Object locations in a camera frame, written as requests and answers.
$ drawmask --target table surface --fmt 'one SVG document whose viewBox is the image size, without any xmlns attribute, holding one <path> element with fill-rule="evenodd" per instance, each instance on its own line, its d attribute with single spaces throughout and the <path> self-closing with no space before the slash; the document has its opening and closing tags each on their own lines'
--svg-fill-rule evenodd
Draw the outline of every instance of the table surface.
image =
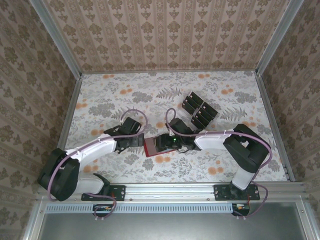
<svg viewBox="0 0 320 240">
<path fill-rule="evenodd" d="M 132 108 L 148 117 L 145 138 L 168 132 L 165 113 L 169 108 L 175 108 L 177 117 L 195 129 L 191 116 L 181 108 L 194 91 L 218 111 L 206 130 L 230 130 L 244 123 L 270 144 L 273 158 L 259 171 L 257 181 L 287 180 L 253 71 L 91 74 L 83 75 L 82 81 L 66 149 L 119 125 L 122 113 Z M 127 116 L 145 123 L 138 113 Z M 96 159 L 84 172 L 98 172 L 112 183 L 203 183 L 229 182 L 237 168 L 227 150 L 146 157 L 143 147 L 133 147 Z"/>
</svg>

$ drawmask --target floral patterned surface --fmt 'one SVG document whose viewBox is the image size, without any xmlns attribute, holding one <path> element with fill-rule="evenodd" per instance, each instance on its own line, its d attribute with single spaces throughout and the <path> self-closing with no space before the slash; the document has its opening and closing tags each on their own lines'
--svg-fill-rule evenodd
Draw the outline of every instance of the floral patterned surface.
<svg viewBox="0 0 320 240">
<path fill-rule="evenodd" d="M 184 98 L 194 91 L 219 112 L 207 130 L 229 130 L 244 123 L 272 146 L 274 157 L 259 172 L 258 181 L 286 180 L 252 71 L 96 74 L 83 75 L 82 79 L 67 149 L 118 125 L 122 113 L 131 108 L 147 115 L 146 138 L 167 132 L 165 112 L 172 107 L 179 118 L 195 128 L 191 116 L 181 108 Z M 137 113 L 128 116 L 145 123 Z M 181 183 L 228 182 L 237 168 L 227 150 L 176 151 L 146 157 L 143 147 L 136 147 L 102 156 L 84 171 L 98 172 L 113 183 Z"/>
</svg>

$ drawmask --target patterned wallpaper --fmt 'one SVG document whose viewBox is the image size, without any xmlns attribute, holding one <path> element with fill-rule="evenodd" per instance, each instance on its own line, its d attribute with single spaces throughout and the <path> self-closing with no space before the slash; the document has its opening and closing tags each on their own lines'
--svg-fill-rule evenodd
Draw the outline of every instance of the patterned wallpaper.
<svg viewBox="0 0 320 240">
<path fill-rule="evenodd" d="M 255 69 L 289 0 L 44 0 L 82 72 Z"/>
<path fill-rule="evenodd" d="M 263 73 L 295 177 L 320 216 L 320 1 L 305 0 Z"/>
<path fill-rule="evenodd" d="M 75 79 L 27 0 L 0 1 L 0 51 L 0 239 L 18 239 Z"/>
</svg>

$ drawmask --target floral tablecloth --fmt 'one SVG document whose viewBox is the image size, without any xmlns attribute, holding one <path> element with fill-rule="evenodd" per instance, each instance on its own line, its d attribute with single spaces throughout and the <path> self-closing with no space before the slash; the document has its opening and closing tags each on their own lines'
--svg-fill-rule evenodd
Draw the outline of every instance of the floral tablecloth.
<svg viewBox="0 0 320 240">
<path fill-rule="evenodd" d="M 175 108 L 177 116 L 194 128 L 191 116 L 181 108 L 184 98 L 194 91 L 218 111 L 208 131 L 229 130 L 244 123 L 269 142 L 273 159 L 260 170 L 257 181 L 286 180 L 253 71 L 93 74 L 83 75 L 82 81 L 66 149 L 118 125 L 122 113 L 132 108 L 148 117 L 146 138 L 168 132 L 168 108 Z M 138 113 L 128 116 L 145 123 Z M 84 171 L 98 172 L 112 183 L 199 183 L 229 182 L 237 168 L 227 150 L 175 151 L 146 157 L 143 147 L 136 147 L 102 156 Z"/>
</svg>

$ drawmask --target wall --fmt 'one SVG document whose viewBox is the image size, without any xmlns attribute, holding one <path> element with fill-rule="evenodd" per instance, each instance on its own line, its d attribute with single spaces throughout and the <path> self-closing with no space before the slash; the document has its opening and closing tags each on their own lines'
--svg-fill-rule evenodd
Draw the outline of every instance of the wall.
<svg viewBox="0 0 320 240">
<path fill-rule="evenodd" d="M 263 80 L 294 175 L 320 216 L 320 1 L 305 0 Z"/>
<path fill-rule="evenodd" d="M 0 239 L 17 239 L 75 78 L 27 0 L 0 1 L 0 51 Z"/>
<path fill-rule="evenodd" d="M 44 0 L 84 73 L 255 69 L 289 0 Z"/>
</svg>

